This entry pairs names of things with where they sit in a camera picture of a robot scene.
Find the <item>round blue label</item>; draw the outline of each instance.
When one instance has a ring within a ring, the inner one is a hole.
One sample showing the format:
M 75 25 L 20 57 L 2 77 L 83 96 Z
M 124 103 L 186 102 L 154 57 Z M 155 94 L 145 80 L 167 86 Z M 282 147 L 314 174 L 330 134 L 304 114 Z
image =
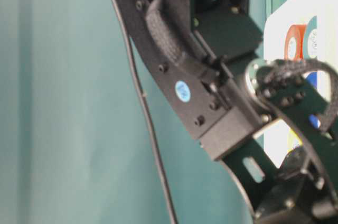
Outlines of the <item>round blue label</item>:
M 178 81 L 175 85 L 177 97 L 182 102 L 188 102 L 191 98 L 191 93 L 188 85 L 184 81 Z

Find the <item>orange tape roll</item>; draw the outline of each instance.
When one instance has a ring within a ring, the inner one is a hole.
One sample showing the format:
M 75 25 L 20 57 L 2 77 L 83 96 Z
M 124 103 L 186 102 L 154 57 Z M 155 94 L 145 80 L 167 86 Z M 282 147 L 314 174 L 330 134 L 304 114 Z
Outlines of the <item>orange tape roll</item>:
M 303 39 L 306 25 L 292 25 L 287 32 L 284 47 L 284 59 L 299 60 L 303 58 Z

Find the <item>blue sticker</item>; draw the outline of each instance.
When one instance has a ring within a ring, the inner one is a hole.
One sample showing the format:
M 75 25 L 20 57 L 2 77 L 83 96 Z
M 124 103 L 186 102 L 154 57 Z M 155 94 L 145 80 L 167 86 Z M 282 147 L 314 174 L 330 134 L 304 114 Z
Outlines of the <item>blue sticker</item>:
M 178 81 L 175 85 L 175 91 L 177 97 L 182 102 L 189 102 L 191 98 L 191 93 L 188 85 L 184 81 Z
M 312 72 L 310 73 L 307 77 L 306 77 L 307 81 L 310 82 L 312 84 L 312 86 L 314 88 L 317 89 L 318 87 L 318 77 L 317 77 L 317 72 Z M 318 118 L 316 118 L 314 115 L 311 115 L 309 117 L 311 124 L 315 127 L 315 128 L 319 128 L 319 122 L 318 122 Z

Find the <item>slotted hole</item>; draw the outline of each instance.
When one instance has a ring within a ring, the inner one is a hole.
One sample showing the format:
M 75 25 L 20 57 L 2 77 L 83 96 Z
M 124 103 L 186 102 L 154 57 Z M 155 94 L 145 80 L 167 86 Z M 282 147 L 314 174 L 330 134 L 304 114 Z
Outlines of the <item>slotted hole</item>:
M 243 164 L 256 183 L 261 183 L 265 179 L 265 173 L 253 157 L 245 157 Z

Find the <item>black cable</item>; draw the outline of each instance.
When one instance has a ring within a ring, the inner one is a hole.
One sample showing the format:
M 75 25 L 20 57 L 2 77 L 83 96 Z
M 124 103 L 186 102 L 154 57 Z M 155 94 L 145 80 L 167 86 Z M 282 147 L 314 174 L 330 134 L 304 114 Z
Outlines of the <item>black cable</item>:
M 324 71 L 330 76 L 331 101 L 326 107 L 324 114 L 316 115 L 321 125 L 319 130 L 326 133 L 337 117 L 338 112 L 338 74 L 324 62 L 316 59 L 301 61 L 285 61 L 282 65 L 276 66 L 266 75 L 264 82 L 270 83 L 274 80 L 280 81 L 294 75 L 304 74 L 311 71 Z
M 170 221 L 171 221 L 172 224 L 177 224 L 178 223 L 177 216 L 176 216 L 176 212 L 175 212 L 175 209 L 174 209 L 174 204 L 173 204 L 173 201 L 172 201 L 172 197 L 171 197 L 171 193 L 170 193 L 170 189 L 169 189 L 169 184 L 168 184 L 168 181 L 167 181 L 167 178 L 166 178 L 161 154 L 159 152 L 159 147 L 158 147 L 158 142 L 157 142 L 157 138 L 156 138 L 156 134 L 155 134 L 154 124 L 153 124 L 152 117 L 151 117 L 150 112 L 149 112 L 149 107 L 148 107 L 148 104 L 147 104 L 147 101 L 146 101 L 146 95 L 143 92 L 142 85 L 141 85 L 141 82 L 140 82 L 140 79 L 139 79 L 139 76 L 138 76 L 138 73 L 137 73 L 133 48 L 132 48 L 132 45 L 130 43 L 129 34 L 128 34 L 128 31 L 127 31 L 125 22 L 123 20 L 121 11 L 120 11 L 120 9 L 117 5 L 117 1 L 116 0 L 111 0 L 111 1 L 112 1 L 113 6 L 114 6 L 117 18 L 118 18 L 120 26 L 121 26 L 121 30 L 122 30 L 122 34 L 123 34 L 123 38 L 124 38 L 124 43 L 125 43 L 127 54 L 128 54 L 130 72 L 132 73 L 134 85 L 135 85 L 135 88 L 136 88 L 136 91 L 137 91 L 137 95 L 138 95 L 140 104 L 142 106 L 142 110 L 143 110 L 143 114 L 144 114 L 144 117 L 145 117 L 145 120 L 146 120 L 146 124 L 147 124 L 147 127 L 148 127 L 148 131 L 149 131 L 149 135 L 150 135 L 150 139 L 151 139 L 151 144 L 152 144 L 152 149 L 153 149 L 153 153 L 154 153 L 154 157 L 155 157 L 155 163 L 156 163 L 159 178 L 161 180 L 161 185 L 162 185 L 162 189 L 163 189 L 163 192 L 164 192 L 164 197 L 165 197 L 166 206 L 167 206 L 167 210 L 168 210 L 168 213 L 169 213 Z

